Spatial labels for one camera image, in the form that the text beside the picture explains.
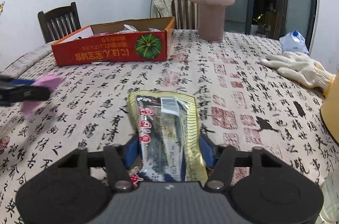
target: green pumpkin image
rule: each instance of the green pumpkin image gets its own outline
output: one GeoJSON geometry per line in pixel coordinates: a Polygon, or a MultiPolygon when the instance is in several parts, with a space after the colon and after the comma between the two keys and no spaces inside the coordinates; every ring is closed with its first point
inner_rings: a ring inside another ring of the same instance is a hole
{"type": "Polygon", "coordinates": [[[147,60],[152,60],[160,54],[162,43],[156,35],[145,34],[139,37],[134,48],[139,56],[147,60]]]}

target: yellow package edge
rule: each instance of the yellow package edge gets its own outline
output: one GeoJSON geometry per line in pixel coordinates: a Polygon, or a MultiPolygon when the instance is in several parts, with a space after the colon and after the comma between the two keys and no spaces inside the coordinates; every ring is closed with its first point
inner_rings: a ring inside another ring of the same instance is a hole
{"type": "Polygon", "coordinates": [[[204,185],[207,181],[207,172],[199,148],[199,119],[195,97],[176,92],[152,92],[146,90],[132,92],[128,95],[128,106],[130,108],[130,114],[132,115],[133,121],[136,125],[138,124],[139,119],[138,105],[136,101],[137,96],[150,96],[155,98],[174,97],[187,102],[187,118],[190,118],[190,122],[187,123],[187,137],[184,137],[187,173],[191,176],[190,178],[192,181],[200,181],[200,183],[204,185]]]}

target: clear plastic cup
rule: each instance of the clear plastic cup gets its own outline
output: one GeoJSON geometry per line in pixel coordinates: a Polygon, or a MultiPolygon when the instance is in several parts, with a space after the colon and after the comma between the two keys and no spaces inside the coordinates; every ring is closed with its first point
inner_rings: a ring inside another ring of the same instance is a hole
{"type": "Polygon", "coordinates": [[[326,177],[321,185],[324,205],[316,224],[335,223],[339,221],[339,169],[326,177]]]}

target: white glove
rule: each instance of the white glove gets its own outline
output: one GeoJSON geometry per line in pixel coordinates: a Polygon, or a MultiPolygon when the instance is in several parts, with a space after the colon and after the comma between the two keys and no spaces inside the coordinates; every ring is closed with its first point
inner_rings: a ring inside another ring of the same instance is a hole
{"type": "Polygon", "coordinates": [[[335,78],[327,72],[316,60],[300,52],[284,52],[283,55],[267,55],[261,59],[262,65],[277,69],[277,72],[287,79],[299,82],[304,87],[313,89],[320,87],[324,96],[327,95],[335,78]]]}

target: screw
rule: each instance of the screw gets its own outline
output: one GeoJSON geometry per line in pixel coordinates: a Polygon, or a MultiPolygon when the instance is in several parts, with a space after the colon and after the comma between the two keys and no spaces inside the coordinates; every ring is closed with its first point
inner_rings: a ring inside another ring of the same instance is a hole
{"type": "Polygon", "coordinates": [[[221,189],[224,186],[224,183],[219,180],[211,180],[207,183],[207,186],[210,189],[221,189]]]}
{"type": "Polygon", "coordinates": [[[115,183],[115,187],[119,190],[127,190],[131,187],[131,183],[126,180],[119,180],[115,183]]]}

